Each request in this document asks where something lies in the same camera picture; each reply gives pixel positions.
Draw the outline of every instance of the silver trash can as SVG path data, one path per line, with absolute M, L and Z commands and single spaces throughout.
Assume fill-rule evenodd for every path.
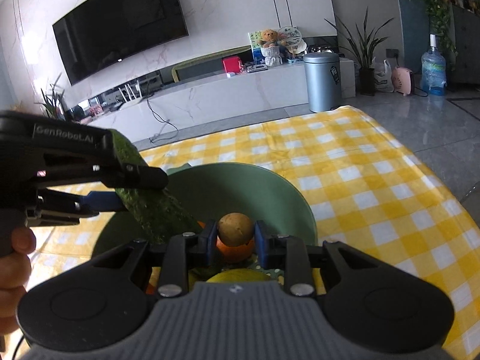
M 312 112 L 329 111 L 340 105 L 340 57 L 333 52 L 310 52 L 303 56 L 308 103 Z

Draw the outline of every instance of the white plastic bag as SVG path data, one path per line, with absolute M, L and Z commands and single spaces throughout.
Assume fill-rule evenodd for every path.
M 383 62 L 376 62 L 375 57 L 373 57 L 373 62 L 371 67 L 375 70 L 375 88 L 378 92 L 393 92 L 394 86 L 392 83 L 392 67 L 390 62 L 387 60 Z

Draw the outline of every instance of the green bowl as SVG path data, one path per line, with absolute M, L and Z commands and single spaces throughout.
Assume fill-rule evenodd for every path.
M 266 223 L 270 234 L 300 237 L 316 245 L 313 213 L 302 194 L 282 176 L 246 163 L 210 163 L 169 170 L 170 192 L 199 221 L 241 212 Z M 143 230 L 129 212 L 117 212 L 104 227 L 93 255 L 141 238 Z

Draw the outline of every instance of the human hand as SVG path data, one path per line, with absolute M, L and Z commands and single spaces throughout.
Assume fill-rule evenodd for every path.
M 27 254 L 35 250 L 37 240 L 31 229 L 19 227 L 11 233 L 11 245 L 14 252 L 0 258 L 0 335 L 18 327 L 15 311 L 32 272 Z

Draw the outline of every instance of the teddy bear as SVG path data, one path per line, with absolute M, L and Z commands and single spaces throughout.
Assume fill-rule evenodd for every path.
M 262 47 L 285 46 L 285 40 L 278 40 L 278 33 L 275 30 L 263 30 L 261 40 L 258 41 Z

